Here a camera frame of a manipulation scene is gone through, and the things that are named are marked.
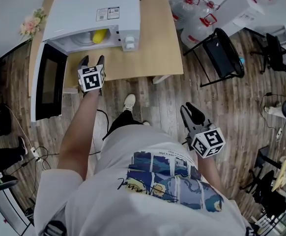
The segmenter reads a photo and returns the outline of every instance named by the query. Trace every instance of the yellow object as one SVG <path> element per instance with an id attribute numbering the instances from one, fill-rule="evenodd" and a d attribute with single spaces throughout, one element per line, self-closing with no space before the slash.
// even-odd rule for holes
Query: yellow object
<path id="1" fill-rule="evenodd" d="M 103 39 L 105 38 L 107 29 L 98 29 L 95 31 L 93 36 L 93 42 L 94 44 L 100 44 Z"/>
<path id="2" fill-rule="evenodd" d="M 286 184 L 286 159 L 282 163 L 280 173 L 273 184 L 272 191 L 282 188 Z"/>

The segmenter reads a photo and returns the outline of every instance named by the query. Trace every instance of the black and white marker cube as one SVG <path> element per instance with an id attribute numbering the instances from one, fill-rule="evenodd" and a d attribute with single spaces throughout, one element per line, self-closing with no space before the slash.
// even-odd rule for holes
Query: black and white marker cube
<path id="1" fill-rule="evenodd" d="M 202 158 L 217 154 L 224 145 L 225 139 L 220 128 L 196 134 L 191 144 Z"/>
<path id="2" fill-rule="evenodd" d="M 105 81 L 105 71 L 102 64 L 81 68 L 78 70 L 78 73 L 79 84 L 82 86 L 84 92 L 101 89 L 103 87 Z"/>

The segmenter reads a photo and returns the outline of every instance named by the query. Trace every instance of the white microwave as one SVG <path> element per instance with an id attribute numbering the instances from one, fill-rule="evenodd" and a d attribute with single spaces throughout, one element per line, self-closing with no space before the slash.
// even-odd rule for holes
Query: white microwave
<path id="1" fill-rule="evenodd" d="M 106 47 L 136 51 L 140 38 L 140 0 L 54 0 L 35 62 L 30 120 L 61 114 L 69 53 Z M 92 37 L 106 29 L 101 43 Z"/>

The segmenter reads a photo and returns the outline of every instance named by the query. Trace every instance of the microwave door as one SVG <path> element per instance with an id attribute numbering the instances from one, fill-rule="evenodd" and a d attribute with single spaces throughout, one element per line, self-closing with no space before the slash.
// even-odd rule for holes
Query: microwave door
<path id="1" fill-rule="evenodd" d="M 39 46 L 31 90 L 30 120 L 61 115 L 64 73 L 68 56 L 55 47 Z"/>

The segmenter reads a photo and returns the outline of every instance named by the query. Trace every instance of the white sneaker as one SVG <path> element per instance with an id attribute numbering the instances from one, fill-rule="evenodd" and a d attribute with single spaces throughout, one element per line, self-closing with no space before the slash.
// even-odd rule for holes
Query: white sneaker
<path id="1" fill-rule="evenodd" d="M 264 111 L 265 111 L 267 114 L 269 113 L 269 110 L 270 110 L 269 107 L 264 107 L 263 109 L 264 109 Z"/>
<path id="2" fill-rule="evenodd" d="M 27 150 L 27 148 L 25 146 L 24 139 L 21 136 L 19 136 L 17 139 L 19 140 L 19 147 L 24 150 L 24 155 L 27 155 L 28 154 L 28 150 Z"/>
<path id="3" fill-rule="evenodd" d="M 135 95 L 129 94 L 124 100 L 123 111 L 129 110 L 130 112 L 132 112 L 133 106 L 135 104 L 135 100 L 136 100 Z"/>

